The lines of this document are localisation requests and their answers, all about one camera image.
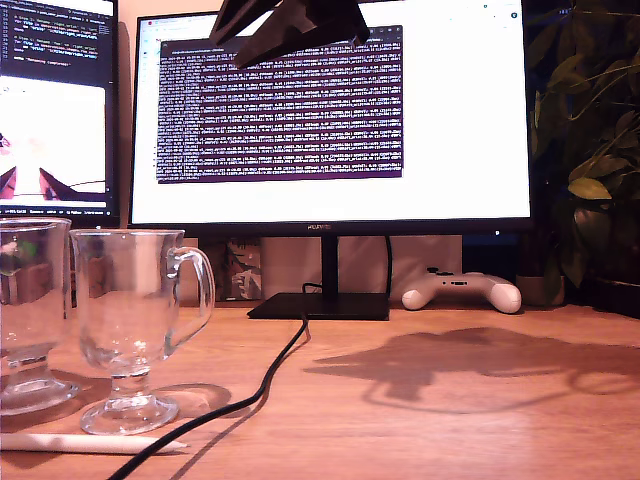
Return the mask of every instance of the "glass cup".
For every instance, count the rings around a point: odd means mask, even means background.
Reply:
[[[0,219],[0,352],[9,366],[0,413],[52,407],[77,395],[56,380],[49,351],[69,330],[69,220]]]
[[[106,402],[80,424],[88,433],[128,435],[157,428],[178,413],[150,393],[151,364],[169,357],[209,321],[214,282],[200,250],[180,247],[182,230],[72,230],[80,347],[89,364],[111,374]],[[193,263],[200,309],[178,316],[179,269]]]

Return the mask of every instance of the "monitor bezel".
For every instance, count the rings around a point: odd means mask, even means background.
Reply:
[[[525,69],[527,60],[526,49],[526,25],[524,22],[525,1],[520,0],[523,15],[521,15],[523,29],[523,51]],[[531,164],[533,152],[531,148],[531,129],[527,128],[527,149],[528,149],[528,217],[497,217],[497,218],[445,218],[445,219],[418,219],[418,220],[343,220],[327,222],[212,222],[212,223],[146,223],[133,222],[133,195],[135,180],[135,151],[136,151],[136,125],[137,125],[137,99],[138,99],[138,75],[139,75],[139,53],[140,53],[140,27],[142,22],[161,20],[167,18],[182,18],[194,16],[216,15],[218,10],[181,12],[175,14],[145,15],[137,19],[136,24],[136,49],[135,49],[135,73],[134,73],[134,93],[133,93],[133,132],[131,149],[131,183],[129,188],[129,211],[128,228],[136,229],[166,229],[176,228],[185,231],[189,237],[321,237],[321,236],[410,236],[410,235],[463,235],[463,234],[495,234],[496,232],[522,232],[533,227],[532,212],[532,186],[531,186]],[[530,115],[532,111],[529,92],[529,77],[525,70],[525,101],[526,101],[526,122],[530,125]],[[455,198],[455,190],[451,191],[451,198]]]
[[[119,95],[119,78],[120,78],[120,58],[119,58],[119,40],[118,40],[118,28],[119,28],[119,17],[118,17],[118,1],[119,0],[106,0],[113,4],[113,17],[111,20],[111,28],[113,32],[113,42],[112,42],[112,51],[111,58],[112,68],[111,68],[111,83],[113,85],[113,95],[112,101],[110,105],[111,109],[111,128],[106,129],[106,144],[105,144],[105,155],[107,159],[107,165],[109,165],[109,158],[111,159],[111,168],[105,172],[106,178],[109,175],[112,175],[112,183],[111,183],[111,191],[113,193],[113,210],[110,215],[71,215],[71,214],[34,214],[34,213],[2,213],[0,212],[0,217],[2,218],[19,218],[19,217],[35,217],[35,218],[66,218],[71,220],[72,228],[88,228],[88,227],[117,227],[120,225],[121,221],[121,205],[120,205],[120,173],[121,168],[119,165],[120,155],[119,155],[119,146],[120,146],[120,95]]]

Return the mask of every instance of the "image on screen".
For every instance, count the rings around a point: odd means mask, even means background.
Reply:
[[[248,27],[140,19],[133,224],[528,218],[519,1],[361,3],[338,42],[244,70]]]
[[[114,212],[114,3],[0,0],[0,214]]]

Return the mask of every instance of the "white game controller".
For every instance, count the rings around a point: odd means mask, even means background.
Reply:
[[[520,310],[520,290],[503,278],[478,272],[438,272],[435,267],[427,270],[429,273],[402,295],[402,304],[407,310],[419,310],[437,295],[479,295],[503,313]]]

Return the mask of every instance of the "monitor base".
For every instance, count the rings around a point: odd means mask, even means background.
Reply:
[[[384,293],[339,293],[325,300],[322,293],[278,293],[251,310],[253,319],[389,320],[389,299]]]

